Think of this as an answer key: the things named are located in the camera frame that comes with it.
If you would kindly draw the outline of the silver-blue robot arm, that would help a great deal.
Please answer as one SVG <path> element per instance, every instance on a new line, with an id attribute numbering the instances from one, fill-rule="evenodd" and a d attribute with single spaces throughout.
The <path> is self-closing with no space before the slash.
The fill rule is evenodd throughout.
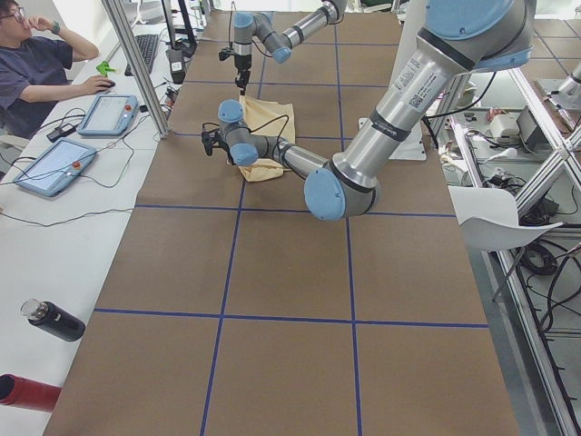
<path id="1" fill-rule="evenodd" d="M 265 52 L 277 64 L 285 63 L 290 59 L 291 51 L 294 48 L 303 44 L 320 29 L 340 23 L 344 17 L 346 6 L 346 1 L 322 1 L 318 9 L 282 33 L 275 30 L 270 18 L 265 13 L 236 12 L 233 16 L 233 41 L 221 51 L 220 59 L 223 61 L 228 56 L 233 56 L 237 69 L 235 84 L 241 95 L 246 94 L 251 77 L 254 38 L 262 43 Z"/>
<path id="2" fill-rule="evenodd" d="M 415 52 L 348 148 L 329 160 L 279 134 L 252 134 L 236 100 L 220 104 L 219 126 L 203 134 L 204 147 L 220 147 L 237 166 L 268 158 L 292 170 L 304 178 L 305 203 L 320 220 L 367 213 L 379 199 L 379 171 L 454 77 L 528 62 L 536 8 L 534 1 L 426 2 Z"/>

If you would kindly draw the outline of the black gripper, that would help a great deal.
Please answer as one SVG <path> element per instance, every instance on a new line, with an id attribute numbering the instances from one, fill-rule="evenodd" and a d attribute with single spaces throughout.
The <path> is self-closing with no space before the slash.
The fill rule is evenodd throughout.
<path id="1" fill-rule="evenodd" d="M 235 78 L 236 86 L 241 91 L 241 94 L 246 94 L 249 82 L 249 71 L 251 70 L 251 55 L 235 54 L 234 64 L 238 72 Z"/>

